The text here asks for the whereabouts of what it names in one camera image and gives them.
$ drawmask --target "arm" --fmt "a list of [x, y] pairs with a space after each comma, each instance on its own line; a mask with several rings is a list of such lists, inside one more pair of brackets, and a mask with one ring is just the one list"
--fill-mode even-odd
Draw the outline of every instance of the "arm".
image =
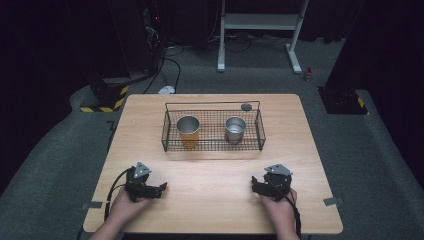
[[[287, 197], [292, 202], [295, 202], [297, 199], [297, 193], [293, 189], [291, 189], [291, 193], [292, 194], [288, 194]], [[290, 203], [284, 198], [275, 202], [269, 197], [262, 195], [259, 195], [259, 197], [261, 198], [261, 202], [265, 206], [268, 216], [274, 225], [278, 240], [299, 240], [299, 237], [296, 235], [296, 228], [294, 225], [294, 211]]]
[[134, 203], [128, 193], [121, 188], [112, 204], [109, 217], [90, 239], [116, 239], [121, 229], [135, 219], [151, 202], [152, 199], [143, 199]]

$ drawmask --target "metal cup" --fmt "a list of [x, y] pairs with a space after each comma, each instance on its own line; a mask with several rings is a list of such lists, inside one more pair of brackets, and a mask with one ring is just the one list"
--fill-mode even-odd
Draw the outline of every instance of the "metal cup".
[[225, 136], [230, 144], [238, 144], [244, 135], [246, 122], [241, 117], [230, 117], [225, 121]]
[[177, 121], [177, 130], [186, 149], [193, 149], [199, 142], [199, 120], [191, 115], [182, 116]]

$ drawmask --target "wooden tabletop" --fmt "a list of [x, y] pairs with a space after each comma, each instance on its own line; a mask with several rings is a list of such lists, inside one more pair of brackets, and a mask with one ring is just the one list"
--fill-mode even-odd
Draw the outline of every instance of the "wooden tabletop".
[[[260, 101], [266, 135], [262, 151], [164, 151], [165, 103], [234, 101]], [[323, 202], [333, 195], [297, 95], [131, 95], [92, 201], [106, 202], [117, 176], [137, 161], [152, 170], [147, 185], [168, 182], [168, 187], [124, 232], [273, 233], [259, 197], [251, 191], [251, 177], [263, 182], [264, 168], [278, 163], [293, 172], [302, 233], [343, 230], [337, 207]], [[125, 176], [120, 183], [125, 183]], [[85, 231], [94, 232], [103, 223], [104, 205], [88, 210]]]

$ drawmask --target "white metal stand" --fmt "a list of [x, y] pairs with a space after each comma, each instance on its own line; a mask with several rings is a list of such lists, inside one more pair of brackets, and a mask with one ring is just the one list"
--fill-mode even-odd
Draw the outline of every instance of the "white metal stand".
[[299, 14], [226, 14], [225, 0], [222, 0], [221, 30], [218, 52], [218, 72], [225, 71], [225, 29], [267, 29], [292, 30], [291, 43], [286, 44], [287, 53], [296, 74], [302, 73], [294, 48], [305, 18], [309, 0], [303, 0]]

